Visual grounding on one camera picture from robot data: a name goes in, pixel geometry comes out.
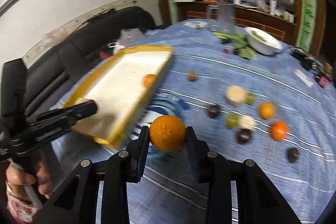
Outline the left hand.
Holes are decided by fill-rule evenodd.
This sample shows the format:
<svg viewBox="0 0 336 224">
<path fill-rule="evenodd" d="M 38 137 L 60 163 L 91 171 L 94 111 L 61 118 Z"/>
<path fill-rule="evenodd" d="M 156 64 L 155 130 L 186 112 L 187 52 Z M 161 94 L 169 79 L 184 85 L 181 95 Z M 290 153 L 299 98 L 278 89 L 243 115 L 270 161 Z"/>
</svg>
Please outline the left hand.
<svg viewBox="0 0 336 224">
<path fill-rule="evenodd" d="M 42 154 L 40 161 L 37 163 L 38 171 L 36 175 L 25 173 L 23 170 L 15 168 L 11 163 L 6 170 L 6 182 L 15 197 L 21 200 L 30 200 L 27 195 L 24 186 L 38 183 L 38 191 L 46 199 L 49 199 L 52 195 L 52 181 L 50 179 L 50 173 L 47 166 L 46 158 Z"/>
</svg>

